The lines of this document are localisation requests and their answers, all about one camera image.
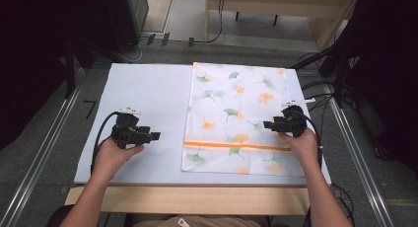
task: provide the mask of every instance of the table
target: table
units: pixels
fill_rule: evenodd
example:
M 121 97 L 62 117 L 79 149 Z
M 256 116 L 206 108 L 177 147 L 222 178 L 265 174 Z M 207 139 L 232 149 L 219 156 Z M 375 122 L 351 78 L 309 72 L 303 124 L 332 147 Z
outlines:
M 206 0 L 205 36 L 209 11 L 219 10 L 220 0 Z M 319 50 L 328 47 L 341 23 L 348 20 L 356 0 L 225 0 L 224 11 L 306 17 Z
M 90 177 L 92 144 L 102 121 L 120 105 L 127 104 L 133 109 L 140 108 L 142 125 L 151 125 L 151 131 L 161 131 L 167 139 L 147 144 L 142 153 L 149 154 L 131 158 L 115 175 L 106 191 L 102 211 L 306 214 L 309 201 L 305 178 L 188 173 L 180 170 L 180 159 L 173 159 L 178 156 L 178 149 L 166 149 L 168 154 L 158 155 L 161 147 L 182 147 L 184 129 L 181 128 L 185 127 L 191 68 L 191 65 L 113 63 L 91 135 L 80 158 L 75 183 L 84 184 Z M 292 99 L 301 99 L 296 71 L 287 69 L 286 72 Z M 162 93 L 166 99 L 151 100 Z M 330 184 L 326 165 L 322 170 Z M 75 203 L 82 190 L 83 187 L 71 189 L 66 204 Z

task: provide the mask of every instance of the white table surface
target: white table surface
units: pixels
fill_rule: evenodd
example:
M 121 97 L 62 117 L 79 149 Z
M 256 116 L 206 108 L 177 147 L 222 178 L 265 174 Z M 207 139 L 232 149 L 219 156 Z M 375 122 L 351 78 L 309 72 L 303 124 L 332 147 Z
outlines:
M 81 155 L 76 184 L 90 178 L 96 136 L 105 118 L 112 112 L 130 107 L 140 111 L 138 126 L 150 126 L 161 132 L 160 139 L 145 145 L 111 181 L 114 185 L 179 186 L 303 186 L 305 178 L 184 172 L 181 154 L 186 124 L 192 65 L 117 64 L 111 65 L 99 110 Z M 301 86 L 294 69 L 286 69 L 293 100 L 302 100 Z M 308 109 L 301 106 L 306 115 Z M 101 140 L 109 136 L 114 115 L 104 127 Z M 323 161 L 322 172 L 329 184 L 330 176 Z

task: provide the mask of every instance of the towel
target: towel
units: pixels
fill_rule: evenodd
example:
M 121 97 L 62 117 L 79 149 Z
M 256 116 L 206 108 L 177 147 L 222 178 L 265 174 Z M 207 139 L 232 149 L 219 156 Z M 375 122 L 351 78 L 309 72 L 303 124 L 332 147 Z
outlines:
M 284 68 L 193 63 L 181 169 L 302 177 L 299 161 L 264 128 L 290 101 Z

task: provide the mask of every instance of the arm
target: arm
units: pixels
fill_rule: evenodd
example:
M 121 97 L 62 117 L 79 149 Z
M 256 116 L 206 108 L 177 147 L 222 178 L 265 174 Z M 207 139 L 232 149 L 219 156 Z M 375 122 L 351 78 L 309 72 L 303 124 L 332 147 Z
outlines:
M 125 161 L 143 149 L 142 145 L 120 149 L 113 139 L 107 139 L 96 157 L 92 176 L 61 226 L 96 227 L 107 185 Z
M 304 133 L 294 138 L 285 133 L 279 137 L 287 141 L 304 169 L 311 203 L 313 226 L 351 226 L 344 215 L 317 162 L 316 135 L 307 128 Z

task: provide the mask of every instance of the forearm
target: forearm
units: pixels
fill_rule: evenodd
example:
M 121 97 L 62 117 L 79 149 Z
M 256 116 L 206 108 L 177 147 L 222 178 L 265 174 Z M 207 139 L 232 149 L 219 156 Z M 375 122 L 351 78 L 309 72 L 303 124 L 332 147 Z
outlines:
M 92 177 L 61 226 L 98 226 L 107 183 Z
M 351 226 L 326 183 L 319 165 L 312 163 L 304 170 L 308 182 L 313 227 Z

